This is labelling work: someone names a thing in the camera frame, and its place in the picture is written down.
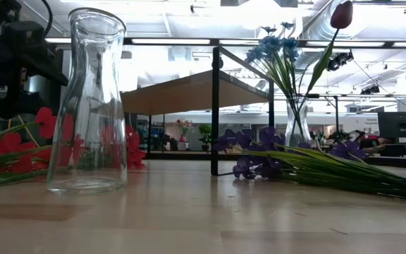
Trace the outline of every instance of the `desk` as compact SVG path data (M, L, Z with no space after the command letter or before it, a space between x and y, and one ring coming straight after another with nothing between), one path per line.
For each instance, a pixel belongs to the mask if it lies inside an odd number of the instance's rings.
M406 253L404 200L210 177L202 161L145 164L113 193L56 195L43 178L1 186L0 254Z

